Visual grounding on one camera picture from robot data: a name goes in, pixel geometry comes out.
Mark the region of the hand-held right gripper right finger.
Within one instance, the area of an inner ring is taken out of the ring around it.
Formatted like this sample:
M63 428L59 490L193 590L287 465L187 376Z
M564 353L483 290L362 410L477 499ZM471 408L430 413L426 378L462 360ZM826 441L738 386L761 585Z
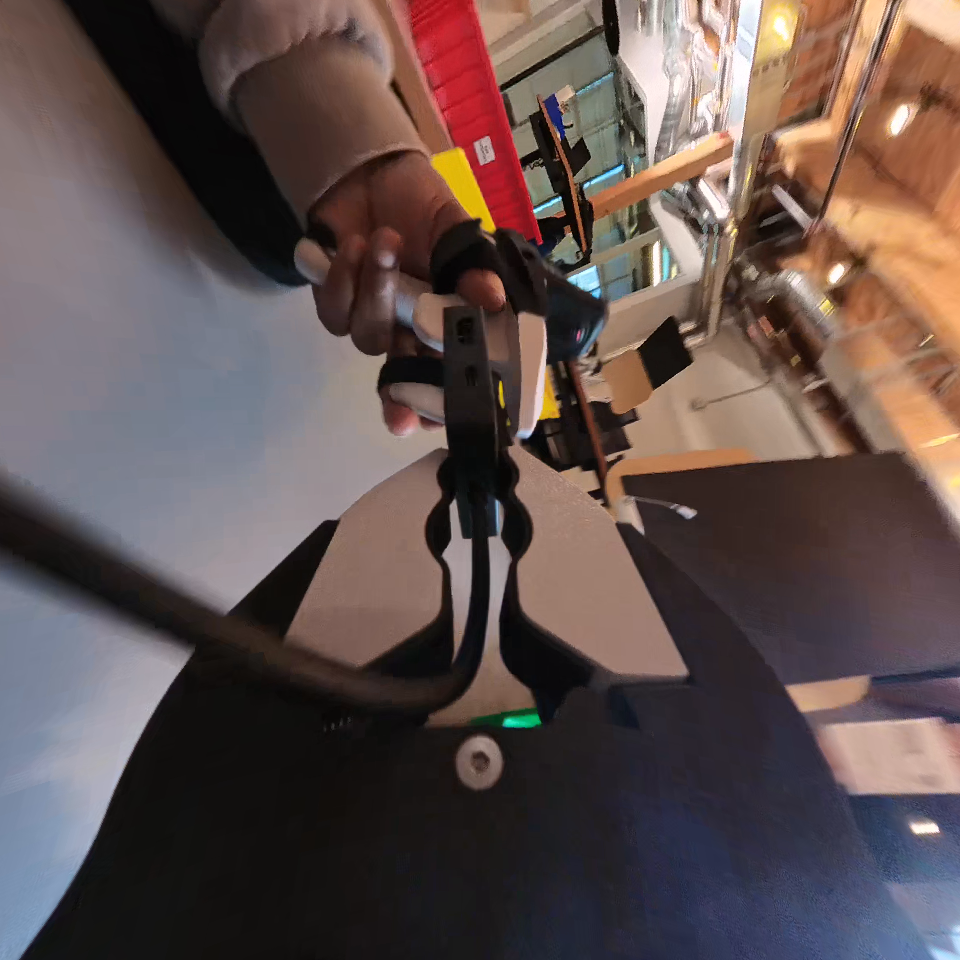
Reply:
M535 704L571 690L685 684L690 669L618 524L580 486L511 448L499 645Z

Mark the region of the red plastic bin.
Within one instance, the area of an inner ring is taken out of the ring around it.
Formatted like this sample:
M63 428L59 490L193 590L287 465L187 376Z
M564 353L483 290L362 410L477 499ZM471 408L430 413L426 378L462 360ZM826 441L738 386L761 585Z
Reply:
M412 1L409 10L426 80L492 225L539 244L542 234L475 3Z

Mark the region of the wooden standing desk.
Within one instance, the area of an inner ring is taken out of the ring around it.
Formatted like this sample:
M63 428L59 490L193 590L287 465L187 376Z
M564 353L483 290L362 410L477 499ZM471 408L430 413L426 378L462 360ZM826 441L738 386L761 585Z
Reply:
M563 213L558 222L573 236L582 262L587 263L594 252L595 214L593 204L582 184L576 181L576 176L591 154L583 139L570 144L564 111L556 95L547 98L538 95L536 101L537 114L532 126L543 168L561 199Z

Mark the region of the person's left forearm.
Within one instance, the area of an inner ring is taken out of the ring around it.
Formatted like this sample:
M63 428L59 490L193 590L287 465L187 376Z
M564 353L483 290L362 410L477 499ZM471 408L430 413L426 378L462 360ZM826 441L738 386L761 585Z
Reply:
M392 88L393 48L371 2L206 2L191 27L211 100L301 222L368 163L426 154Z

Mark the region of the person's left hand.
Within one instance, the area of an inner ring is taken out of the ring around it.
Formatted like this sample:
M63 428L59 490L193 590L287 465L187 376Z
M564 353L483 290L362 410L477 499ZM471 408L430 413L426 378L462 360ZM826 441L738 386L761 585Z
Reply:
M314 288L323 326L367 356L428 354L395 324L398 278L427 280L438 241L469 220L430 160L406 152L366 164L317 201L309 219L337 242L326 281Z

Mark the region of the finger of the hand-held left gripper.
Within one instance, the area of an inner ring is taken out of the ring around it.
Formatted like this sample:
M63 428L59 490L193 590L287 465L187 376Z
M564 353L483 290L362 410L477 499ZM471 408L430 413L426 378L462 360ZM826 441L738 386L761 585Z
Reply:
M490 374L501 426L510 441L531 437L544 410L546 318L503 309L490 317Z

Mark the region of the white board stand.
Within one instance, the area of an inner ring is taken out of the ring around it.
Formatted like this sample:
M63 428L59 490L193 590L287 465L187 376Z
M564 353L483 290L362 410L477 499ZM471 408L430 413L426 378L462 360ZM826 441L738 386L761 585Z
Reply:
M646 535L646 528L642 518L642 507L653 507L675 514L685 521L697 518L698 511L686 505L658 498L637 497L629 494L615 500L612 511L617 524L629 525L642 536Z

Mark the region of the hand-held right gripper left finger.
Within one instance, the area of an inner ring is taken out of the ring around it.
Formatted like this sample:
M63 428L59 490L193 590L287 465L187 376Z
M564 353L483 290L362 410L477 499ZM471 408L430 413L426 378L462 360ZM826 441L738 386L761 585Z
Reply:
M285 644L353 668L441 676L454 655L450 498L435 450L340 518Z

